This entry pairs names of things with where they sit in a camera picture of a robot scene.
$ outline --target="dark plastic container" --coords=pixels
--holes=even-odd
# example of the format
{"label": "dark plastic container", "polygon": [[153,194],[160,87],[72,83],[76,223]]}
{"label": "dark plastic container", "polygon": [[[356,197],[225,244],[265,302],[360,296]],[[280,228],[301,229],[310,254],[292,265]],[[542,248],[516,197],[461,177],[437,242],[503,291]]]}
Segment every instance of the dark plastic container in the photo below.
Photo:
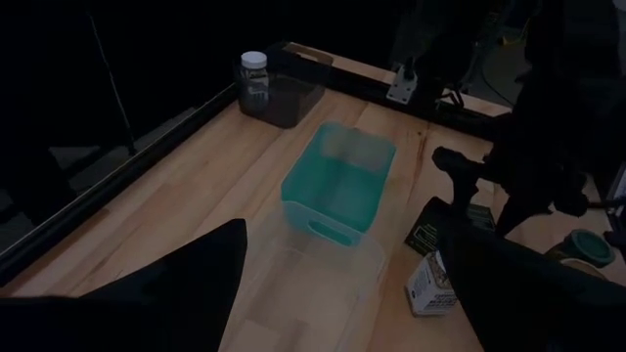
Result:
{"label": "dark plastic container", "polygon": [[[281,128],[292,128],[322,99],[333,57],[297,44],[282,43],[268,50],[269,104],[264,111],[241,111]],[[240,90],[246,87],[235,73]]]}

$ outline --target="wooden table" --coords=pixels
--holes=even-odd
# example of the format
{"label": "wooden table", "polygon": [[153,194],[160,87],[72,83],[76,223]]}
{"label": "wooden table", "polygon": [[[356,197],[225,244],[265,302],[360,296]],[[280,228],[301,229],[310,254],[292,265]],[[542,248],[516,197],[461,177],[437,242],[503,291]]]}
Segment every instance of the wooden table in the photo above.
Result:
{"label": "wooden table", "polygon": [[[345,58],[335,57],[334,65],[385,82],[393,77]],[[466,106],[493,115],[507,110],[472,97],[466,97]],[[481,159],[490,143],[329,90],[291,130],[244,116],[232,104],[6,286],[4,293],[80,295],[234,217],[245,218],[253,234],[279,203],[283,178],[327,120],[381,135],[397,147],[371,230],[390,260],[354,350],[480,350],[460,305],[444,317],[413,318],[402,287],[422,258],[402,241],[431,197],[452,198],[450,179],[430,159],[433,150],[445,146]],[[478,186],[474,201],[491,206],[498,216],[507,195],[488,182]],[[591,183],[587,192],[598,197]],[[543,252],[576,228],[601,232],[608,223],[602,211],[581,218],[555,213],[526,221],[509,239]],[[620,253],[603,272],[626,286]]]}

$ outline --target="green lid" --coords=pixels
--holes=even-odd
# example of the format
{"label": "green lid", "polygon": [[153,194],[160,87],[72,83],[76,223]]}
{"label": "green lid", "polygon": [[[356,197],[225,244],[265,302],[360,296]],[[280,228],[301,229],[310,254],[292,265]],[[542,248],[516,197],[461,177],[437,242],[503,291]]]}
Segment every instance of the green lid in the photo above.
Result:
{"label": "green lid", "polygon": [[615,260],[615,253],[613,253],[610,245],[603,238],[593,232],[587,230],[574,230],[571,233],[571,238],[578,250],[590,259],[604,265]]}

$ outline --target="metal bracket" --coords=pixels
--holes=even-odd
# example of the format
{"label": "metal bracket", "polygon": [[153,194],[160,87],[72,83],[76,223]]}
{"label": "metal bracket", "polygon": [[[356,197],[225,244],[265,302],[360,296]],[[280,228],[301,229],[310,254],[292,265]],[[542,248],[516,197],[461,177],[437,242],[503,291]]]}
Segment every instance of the metal bracket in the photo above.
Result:
{"label": "metal bracket", "polygon": [[417,87],[418,76],[413,71],[413,65],[403,65],[398,69],[386,97],[390,101],[407,105]]}

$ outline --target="teal plastic bin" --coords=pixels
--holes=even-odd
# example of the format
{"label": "teal plastic bin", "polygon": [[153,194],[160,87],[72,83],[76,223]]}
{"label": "teal plastic bin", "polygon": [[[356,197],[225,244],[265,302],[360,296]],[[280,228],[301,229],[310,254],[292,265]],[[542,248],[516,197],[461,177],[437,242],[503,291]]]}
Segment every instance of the teal plastic bin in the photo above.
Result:
{"label": "teal plastic bin", "polygon": [[324,123],[283,181],[290,224],[343,245],[356,245],[379,208],[395,146],[336,122]]}

